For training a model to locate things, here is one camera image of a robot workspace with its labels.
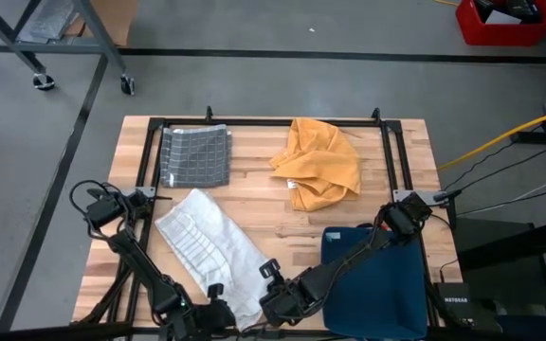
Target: wooden tabletop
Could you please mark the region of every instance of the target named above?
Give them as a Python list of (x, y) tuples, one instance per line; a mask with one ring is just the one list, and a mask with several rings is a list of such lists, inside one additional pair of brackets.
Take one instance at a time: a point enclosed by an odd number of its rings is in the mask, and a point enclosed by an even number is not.
[[(132, 188), (135, 185), (149, 119), (126, 117), (123, 121), (108, 179), (119, 188)], [(438, 190), (440, 184), (425, 121), (423, 119), (401, 121), (414, 188)], [(305, 268), (319, 264), (320, 236), (323, 228), (371, 222), (378, 208), (391, 200), (379, 129), (341, 128), (362, 160), (359, 199), (340, 202), (315, 212), (301, 212), (292, 209), (286, 181), (270, 177), (272, 169), (268, 164), (268, 160), (285, 147), (288, 127), (227, 128), (232, 131), (233, 138), (230, 184), (211, 188), (209, 192), (220, 208), (244, 230), (266, 257), (278, 260), (282, 274), (286, 278), (293, 278)], [(158, 138), (159, 133), (156, 133), (155, 141)], [(145, 184), (151, 181), (156, 148), (157, 143), (154, 143)], [(401, 167), (393, 136), (391, 149), (399, 188), (402, 188)], [(160, 187), (158, 194), (173, 197), (173, 201), (157, 201), (154, 220), (167, 213), (189, 191)], [(435, 208), (434, 211), (435, 214), (447, 219), (444, 210)], [(113, 233), (115, 225), (116, 222), (113, 222), (103, 231)], [(180, 282), (195, 303), (207, 303), (206, 297), (165, 243), (155, 225), (152, 226), (150, 233), (147, 253), (161, 272)], [(444, 222), (432, 217), (423, 230), (423, 240), (431, 279), (433, 282), (439, 281), (440, 267), (457, 258), (452, 234)], [(118, 256), (109, 250), (106, 243), (92, 241), (73, 320), (86, 316), (99, 302), (115, 279), (117, 267)], [(444, 276), (446, 281), (462, 281), (458, 262), (446, 266)], [(128, 293), (129, 285), (126, 284), (119, 306), (119, 319), (125, 316)], [(151, 320), (145, 294), (144, 288), (140, 287), (135, 325), (152, 327), (155, 324)], [(294, 328), (325, 330), (321, 312), (304, 319)]]

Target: caster wheel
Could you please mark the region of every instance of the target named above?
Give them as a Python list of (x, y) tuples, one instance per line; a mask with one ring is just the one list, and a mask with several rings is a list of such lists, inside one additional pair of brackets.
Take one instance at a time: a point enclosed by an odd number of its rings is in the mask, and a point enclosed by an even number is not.
[(134, 95), (134, 79), (128, 76), (121, 76), (121, 92), (133, 96)]
[(35, 77), (33, 77), (33, 86), (35, 87), (35, 89), (41, 90), (41, 91), (52, 90), (54, 86), (56, 86), (54, 79), (49, 77), (48, 75), (45, 75), (45, 82), (42, 82), (43, 76), (44, 75), (35, 75)]

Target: red box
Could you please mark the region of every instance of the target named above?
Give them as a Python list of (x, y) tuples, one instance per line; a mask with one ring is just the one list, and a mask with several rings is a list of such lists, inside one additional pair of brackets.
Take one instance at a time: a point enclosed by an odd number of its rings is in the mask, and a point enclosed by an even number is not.
[[(505, 0), (495, 0), (503, 4)], [(546, 36), (546, 0), (534, 0), (540, 11), (539, 24), (486, 25), (480, 19), (474, 0), (463, 0), (456, 9), (456, 18), (463, 32), (464, 41), (469, 45), (532, 46)]]

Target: gray floor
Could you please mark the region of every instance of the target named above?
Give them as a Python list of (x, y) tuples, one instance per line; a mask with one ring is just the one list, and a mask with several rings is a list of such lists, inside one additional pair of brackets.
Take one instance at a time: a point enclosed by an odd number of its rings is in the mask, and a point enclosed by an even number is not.
[[(0, 1), (7, 19), (22, 11), (18, 5), (2, 3), (11, 2)], [(140, 3), (130, 44), (546, 55), (546, 41), (533, 48), (466, 46), (453, 11), (427, 0), (150, 0)], [(0, 54), (0, 304), (98, 60), (96, 56), (39, 58), (59, 84), (56, 91), (33, 90), (29, 70), (13, 55)], [(173, 57), (125, 61), (136, 77), (136, 96), (120, 93), (118, 71), (109, 67), (14, 323), (16, 329), (63, 325), (70, 319), (90, 241), (66, 194), (79, 180), (106, 179), (126, 115), (202, 116), (211, 105), (218, 115), (365, 117), (377, 106), (383, 117), (426, 119), (441, 165), (540, 116), (546, 101), (546, 66)], [(538, 150), (517, 146), (486, 162), (468, 179)], [(448, 184), (468, 165), (441, 172), (442, 182)], [(510, 200), (545, 183), (546, 155), (470, 188), (459, 199), (458, 209)], [(546, 197), (472, 216), (545, 224)]]

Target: white cloth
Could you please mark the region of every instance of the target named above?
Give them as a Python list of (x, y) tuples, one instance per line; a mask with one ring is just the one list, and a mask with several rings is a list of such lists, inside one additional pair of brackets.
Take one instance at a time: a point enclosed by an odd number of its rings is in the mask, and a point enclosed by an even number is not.
[(258, 322), (268, 282), (259, 267), (267, 259), (208, 193), (192, 190), (155, 224), (204, 294), (211, 284), (225, 285), (221, 298), (240, 331)]

